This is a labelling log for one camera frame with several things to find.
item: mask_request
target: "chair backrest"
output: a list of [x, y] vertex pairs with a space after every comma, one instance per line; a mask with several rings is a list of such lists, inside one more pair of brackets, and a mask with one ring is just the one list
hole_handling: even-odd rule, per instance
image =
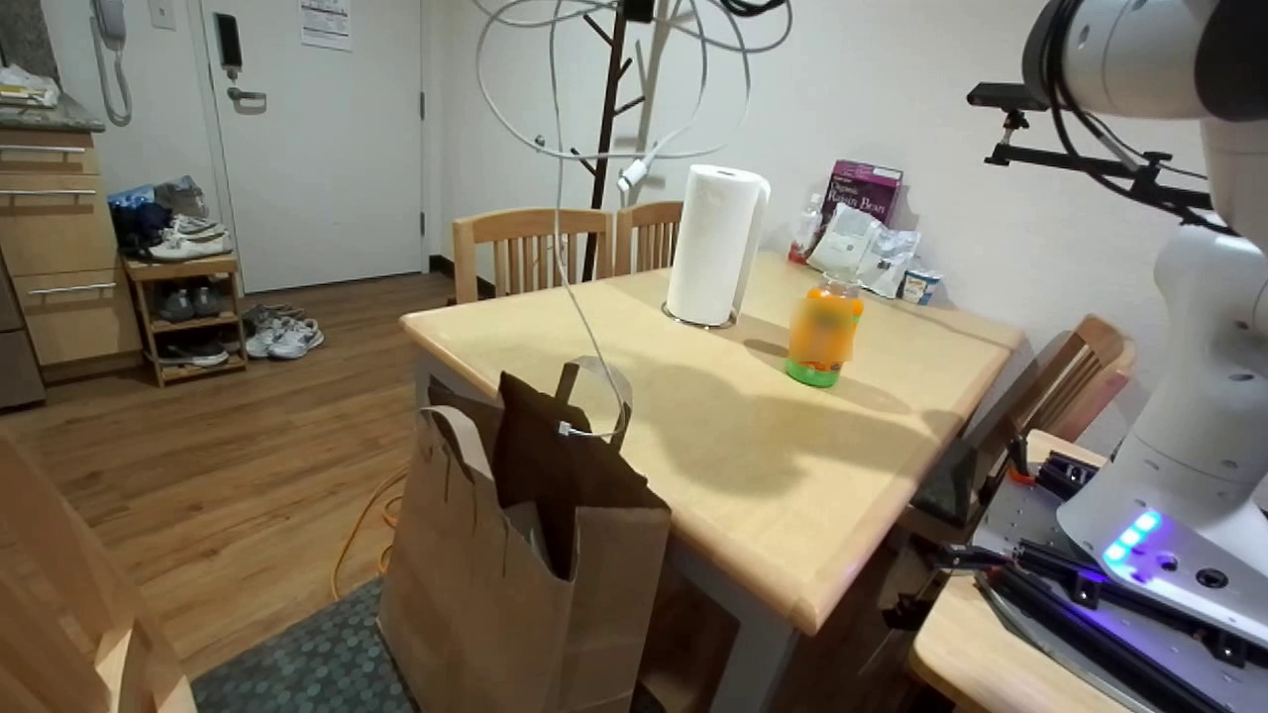
[[0, 434], [0, 708], [199, 708], [89, 523]]
[[1082, 316], [1080, 329], [1053, 339], [985, 419], [978, 452], [1000, 468], [1007, 448], [1044, 427], [1060, 439], [1080, 439], [1102, 407], [1132, 378], [1132, 347], [1102, 316]]
[[664, 269], [673, 261], [682, 204], [644, 204], [617, 214], [613, 273]]
[[611, 267], [611, 214], [603, 209], [501, 209], [452, 221], [456, 300], [477, 300], [477, 245], [493, 245], [495, 292], [531, 292], [584, 280], [596, 237], [599, 279]]

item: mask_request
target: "white paper towel roll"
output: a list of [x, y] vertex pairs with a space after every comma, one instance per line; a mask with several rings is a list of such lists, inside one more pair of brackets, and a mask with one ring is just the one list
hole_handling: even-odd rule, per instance
[[769, 184], [735, 168], [691, 168], [668, 310], [691, 324], [742, 314]]

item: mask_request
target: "white door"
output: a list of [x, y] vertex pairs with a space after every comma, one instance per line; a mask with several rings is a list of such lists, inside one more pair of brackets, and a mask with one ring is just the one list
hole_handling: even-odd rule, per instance
[[423, 269], [421, 0], [199, 5], [245, 290]]

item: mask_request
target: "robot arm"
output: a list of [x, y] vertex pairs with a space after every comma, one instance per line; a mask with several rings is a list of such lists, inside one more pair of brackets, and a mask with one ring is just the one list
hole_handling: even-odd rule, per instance
[[1080, 159], [1061, 115], [1109, 150], [1098, 115], [1202, 123], [1212, 207], [1242, 237], [1187, 232], [1163, 249], [1164, 373], [1060, 523], [1136, 595], [1268, 648], [1268, 519], [1251, 502], [1268, 477], [1268, 52], [1255, 45], [1268, 45], [1268, 0], [1052, 0], [1028, 45], [1028, 88], [1053, 106], [1069, 162], [1127, 200], [1140, 196], [1109, 179], [1140, 168]]
[[1052, 0], [1028, 88], [1060, 111], [1202, 118], [1217, 214], [1268, 249], [1268, 5]]

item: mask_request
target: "table leg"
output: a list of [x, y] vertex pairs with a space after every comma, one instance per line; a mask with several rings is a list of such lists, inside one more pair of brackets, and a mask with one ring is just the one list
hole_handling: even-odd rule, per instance
[[796, 648], [794, 621], [776, 619], [765, 603], [759, 603], [748, 592], [701, 564], [682, 542], [671, 546], [671, 568], [742, 625], [715, 691], [715, 713], [765, 713], [784, 683], [784, 667]]

